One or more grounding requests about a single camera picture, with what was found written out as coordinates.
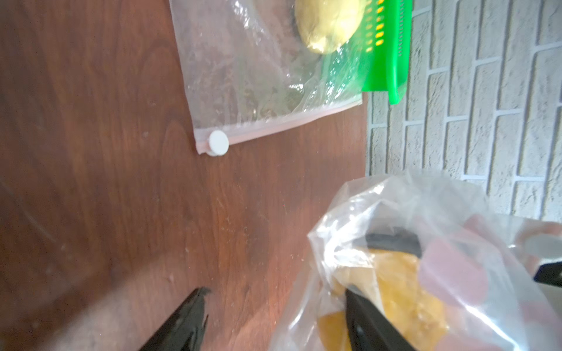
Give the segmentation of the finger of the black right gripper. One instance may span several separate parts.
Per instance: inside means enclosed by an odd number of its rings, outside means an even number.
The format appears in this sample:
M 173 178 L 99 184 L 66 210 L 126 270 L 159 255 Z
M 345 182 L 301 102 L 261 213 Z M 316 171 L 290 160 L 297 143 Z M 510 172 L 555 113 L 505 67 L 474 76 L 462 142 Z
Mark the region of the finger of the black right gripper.
M 408 230 L 399 229 L 393 234 L 369 233 L 361 238 L 353 240 L 355 247 L 385 250 L 391 252 L 403 252 L 421 258 L 422 246 L 418 236 Z
M 562 287 L 562 262 L 546 263 L 539 267 L 534 281 L 544 285 Z

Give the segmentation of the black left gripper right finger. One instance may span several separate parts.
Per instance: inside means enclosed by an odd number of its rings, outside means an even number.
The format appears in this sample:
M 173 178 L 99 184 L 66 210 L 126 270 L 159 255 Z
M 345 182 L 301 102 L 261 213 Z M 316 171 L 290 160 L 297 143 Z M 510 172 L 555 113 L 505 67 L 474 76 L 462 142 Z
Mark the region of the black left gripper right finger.
M 345 289 L 345 303 L 345 322 L 353 351 L 416 350 L 369 299 L 359 294 L 356 286 Z

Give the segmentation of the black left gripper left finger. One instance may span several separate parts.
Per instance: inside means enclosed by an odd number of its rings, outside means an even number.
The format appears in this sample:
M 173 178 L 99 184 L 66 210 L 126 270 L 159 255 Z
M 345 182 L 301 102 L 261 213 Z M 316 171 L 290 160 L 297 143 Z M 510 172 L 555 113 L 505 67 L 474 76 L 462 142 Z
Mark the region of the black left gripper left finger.
M 140 349 L 199 351 L 209 316 L 205 310 L 207 287 L 195 289 Z

